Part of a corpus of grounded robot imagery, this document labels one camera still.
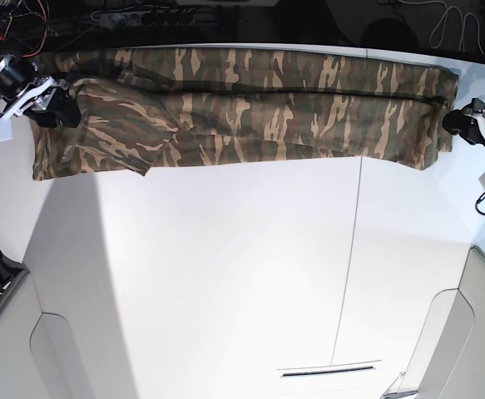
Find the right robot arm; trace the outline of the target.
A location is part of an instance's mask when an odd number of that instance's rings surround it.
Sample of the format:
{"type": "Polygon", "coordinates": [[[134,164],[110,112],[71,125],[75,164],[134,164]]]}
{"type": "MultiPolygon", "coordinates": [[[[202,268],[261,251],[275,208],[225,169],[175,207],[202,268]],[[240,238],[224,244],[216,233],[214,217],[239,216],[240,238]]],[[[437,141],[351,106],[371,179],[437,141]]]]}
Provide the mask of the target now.
{"type": "MultiPolygon", "coordinates": [[[[0,11],[12,11],[20,4],[17,1],[11,7],[8,1],[0,1],[0,11]]],[[[0,53],[0,133],[7,134],[11,119],[20,116],[46,128],[76,128],[81,122],[81,112],[70,95],[67,80],[42,75],[37,64],[32,62],[42,50],[49,32],[49,26],[45,25],[42,40],[33,52],[0,53]]],[[[6,34],[0,32],[0,39],[5,37],[6,34]]]]}

